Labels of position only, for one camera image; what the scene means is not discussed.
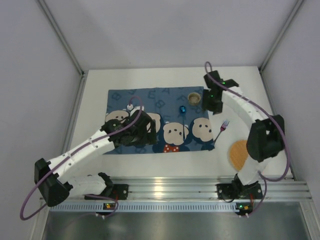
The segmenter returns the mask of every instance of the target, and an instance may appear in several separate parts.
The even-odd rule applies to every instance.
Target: round wooden coaster
[[[229,159],[237,171],[243,168],[249,155],[246,144],[247,140],[236,141],[229,150]]]

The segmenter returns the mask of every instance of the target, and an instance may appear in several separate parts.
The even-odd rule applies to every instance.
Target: blue spoon
[[[183,141],[186,140],[186,135],[185,135],[185,117],[186,117],[186,112],[187,112],[187,109],[186,109],[185,106],[180,106],[179,107],[179,113],[182,115]]]

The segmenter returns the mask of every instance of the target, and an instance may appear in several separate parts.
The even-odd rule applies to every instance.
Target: blue spoon head
[[[180,107],[179,107],[179,113],[180,113],[180,114],[186,114],[186,112],[187,112],[187,109],[186,109],[185,106],[180,106]]]

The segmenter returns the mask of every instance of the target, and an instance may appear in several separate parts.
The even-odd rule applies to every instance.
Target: metal grate
[[[53,212],[112,212],[103,202],[66,202],[50,209]],[[210,213],[237,212],[235,203],[224,202],[119,202],[117,212],[123,213]]]

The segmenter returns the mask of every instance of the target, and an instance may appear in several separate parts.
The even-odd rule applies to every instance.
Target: metal floor
[[[311,239],[297,202],[265,202],[249,219],[217,212],[121,212],[105,220],[87,215],[66,227],[83,214],[50,212],[42,240]]]

